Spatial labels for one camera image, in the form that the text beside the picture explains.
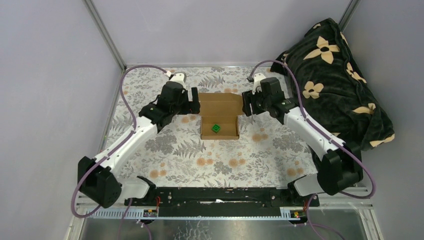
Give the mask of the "brown cardboard box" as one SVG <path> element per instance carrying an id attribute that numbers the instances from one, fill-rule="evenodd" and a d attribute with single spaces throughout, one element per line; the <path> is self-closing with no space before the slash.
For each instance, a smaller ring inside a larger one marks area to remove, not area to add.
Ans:
<path id="1" fill-rule="evenodd" d="M 239 116 L 242 116 L 242 96 L 234 93 L 199 93 L 201 117 L 201 140 L 238 140 Z M 221 130 L 214 133 L 211 128 L 218 124 Z"/>

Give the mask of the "small green cube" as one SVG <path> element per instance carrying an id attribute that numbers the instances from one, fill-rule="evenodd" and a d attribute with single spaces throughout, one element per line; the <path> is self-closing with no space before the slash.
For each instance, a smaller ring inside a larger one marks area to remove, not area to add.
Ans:
<path id="1" fill-rule="evenodd" d="M 218 132 L 221 130 L 221 126 L 220 126 L 220 125 L 218 125 L 218 124 L 214 124 L 214 125 L 211 127 L 211 130 L 212 130 L 214 133 L 218 133 Z"/>

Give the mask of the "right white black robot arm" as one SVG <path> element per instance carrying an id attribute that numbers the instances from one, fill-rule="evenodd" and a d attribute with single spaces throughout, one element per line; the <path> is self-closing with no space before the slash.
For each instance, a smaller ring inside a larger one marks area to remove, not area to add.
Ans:
<path id="1" fill-rule="evenodd" d="M 312 194 L 338 194 L 363 179 L 361 150 L 357 145 L 331 134 L 298 101 L 286 98 L 277 78 L 257 73 L 249 77 L 248 81 L 253 84 L 253 88 L 242 93 L 242 111 L 245 115 L 268 112 L 311 148 L 317 172 L 288 184 L 286 198 L 291 205 L 301 205 Z"/>

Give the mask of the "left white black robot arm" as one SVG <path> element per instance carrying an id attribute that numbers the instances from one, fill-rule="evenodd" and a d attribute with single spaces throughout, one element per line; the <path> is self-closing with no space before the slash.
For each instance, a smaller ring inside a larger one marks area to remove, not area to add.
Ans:
<path id="1" fill-rule="evenodd" d="M 122 167 L 139 147 L 169 125 L 176 115 L 198 114 L 198 89 L 188 90 L 178 81 L 168 81 L 154 102 L 144 106 L 133 125 L 109 148 L 94 158 L 83 157 L 78 163 L 78 190 L 106 209 L 117 201 L 137 199 L 148 206 L 155 200 L 155 185 L 145 177 L 119 178 Z"/>

